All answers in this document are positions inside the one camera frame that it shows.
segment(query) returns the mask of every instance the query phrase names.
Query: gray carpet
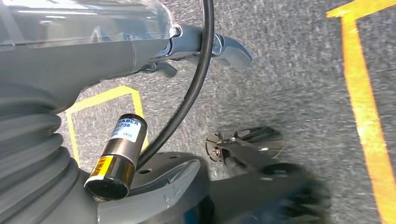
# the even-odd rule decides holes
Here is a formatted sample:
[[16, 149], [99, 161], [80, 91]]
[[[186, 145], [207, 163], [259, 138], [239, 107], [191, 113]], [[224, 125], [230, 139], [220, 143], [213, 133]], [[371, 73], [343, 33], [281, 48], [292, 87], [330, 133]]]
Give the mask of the gray carpet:
[[[379, 215], [345, 86], [339, 19], [325, 13], [347, 0], [217, 0], [217, 32], [252, 52], [248, 69], [213, 63], [196, 104], [164, 151], [205, 156], [208, 133], [268, 125], [285, 136], [281, 159], [305, 165], [332, 191], [332, 218], [340, 224], [377, 224]], [[165, 1], [176, 21], [200, 25], [196, 0]], [[396, 7], [358, 20], [388, 150], [396, 165]], [[119, 85], [141, 93], [153, 139], [186, 92], [194, 66], [173, 63], [178, 75], [137, 74], [105, 81], [81, 94], [93, 96]], [[81, 167], [90, 171], [116, 119], [133, 111], [121, 97], [74, 114]], [[71, 147], [67, 125], [60, 132]], [[213, 179], [226, 178], [213, 162]]]

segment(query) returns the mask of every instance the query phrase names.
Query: vacuum cleaner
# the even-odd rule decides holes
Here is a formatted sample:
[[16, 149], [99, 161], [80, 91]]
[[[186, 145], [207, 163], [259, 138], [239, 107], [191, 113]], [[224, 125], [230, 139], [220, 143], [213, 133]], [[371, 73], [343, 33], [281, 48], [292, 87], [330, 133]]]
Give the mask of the vacuum cleaner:
[[[212, 0], [203, 24], [178, 24], [158, 0], [0, 1], [0, 224], [323, 224], [330, 196], [302, 166], [281, 162], [270, 127], [212, 133], [206, 151], [230, 178], [211, 181], [189, 153], [157, 153], [184, 119], [211, 59], [246, 67], [249, 51], [214, 32]], [[113, 121], [91, 173], [78, 168], [58, 113], [103, 80], [158, 72], [167, 61], [197, 69], [169, 122], [142, 151], [145, 120]]]

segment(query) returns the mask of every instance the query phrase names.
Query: yellow tape line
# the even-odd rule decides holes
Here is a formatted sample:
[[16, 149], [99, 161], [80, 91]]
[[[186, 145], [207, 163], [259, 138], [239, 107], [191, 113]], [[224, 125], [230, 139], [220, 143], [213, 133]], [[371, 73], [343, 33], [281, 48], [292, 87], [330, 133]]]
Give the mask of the yellow tape line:
[[[127, 94], [132, 95], [132, 102], [134, 104], [134, 109], [135, 109], [135, 114], [141, 116], [144, 118], [143, 115], [143, 107], [141, 105], [141, 99], [140, 99], [140, 94], [139, 91], [134, 90], [132, 88], [129, 88], [127, 86], [118, 86], [114, 89], [105, 91], [103, 93], [100, 93], [98, 95], [95, 95], [93, 97], [83, 99], [79, 102], [76, 102], [72, 107], [66, 110], [66, 118], [67, 118], [67, 123], [69, 127], [69, 133], [70, 133], [70, 139], [71, 139], [71, 147], [73, 151], [73, 157], [76, 160], [77, 164], [79, 163], [79, 156], [78, 156], [78, 147], [77, 147], [77, 141], [76, 141], [76, 135], [74, 132], [74, 126], [73, 126], [73, 121], [71, 114], [76, 113], [78, 111], [81, 111], [83, 109], [86, 109], [88, 107], [96, 106], [99, 104], [102, 104], [104, 102], [107, 102], [109, 100], [125, 96]], [[143, 149], [142, 152], [146, 149], [147, 145], [149, 145], [149, 140], [146, 137], [143, 143]]]
[[66, 112], [67, 126], [69, 129], [70, 141], [71, 141], [71, 149], [73, 151], [73, 158], [80, 165], [80, 156], [78, 155], [77, 150], [77, 140], [76, 134], [74, 133], [74, 125], [73, 118], [71, 117], [71, 113]]
[[396, 0], [356, 0], [327, 13], [327, 17], [342, 17], [344, 75], [383, 224], [396, 224], [396, 185], [356, 19], [392, 5]]

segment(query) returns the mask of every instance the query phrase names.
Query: black power cord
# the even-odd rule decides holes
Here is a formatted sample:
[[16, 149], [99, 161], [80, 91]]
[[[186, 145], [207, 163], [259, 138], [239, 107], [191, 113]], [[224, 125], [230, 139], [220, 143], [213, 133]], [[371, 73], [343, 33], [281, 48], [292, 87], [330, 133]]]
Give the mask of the black power cord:
[[140, 155], [136, 170], [139, 170], [146, 164], [147, 161], [153, 157], [158, 150], [165, 144], [165, 142], [175, 132], [180, 123], [182, 123], [188, 111], [191, 109], [195, 100], [201, 91], [204, 84], [206, 74], [209, 69], [210, 60], [212, 57], [213, 39], [214, 39], [214, 7], [213, 0], [202, 0], [203, 11], [203, 31], [201, 54], [199, 57], [197, 69], [195, 70], [194, 78], [191, 85], [184, 96], [180, 106], [177, 108], [173, 116], [169, 119], [168, 123], [157, 135], [156, 139], [152, 141]]

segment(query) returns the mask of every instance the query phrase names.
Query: white label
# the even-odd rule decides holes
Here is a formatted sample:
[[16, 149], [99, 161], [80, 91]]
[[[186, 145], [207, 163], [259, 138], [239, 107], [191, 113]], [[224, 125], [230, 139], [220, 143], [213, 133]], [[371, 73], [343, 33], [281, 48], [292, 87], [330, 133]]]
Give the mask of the white label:
[[110, 139], [127, 139], [131, 142], [136, 142], [137, 136], [139, 134], [141, 123], [134, 121], [132, 119], [121, 119], [118, 121]]

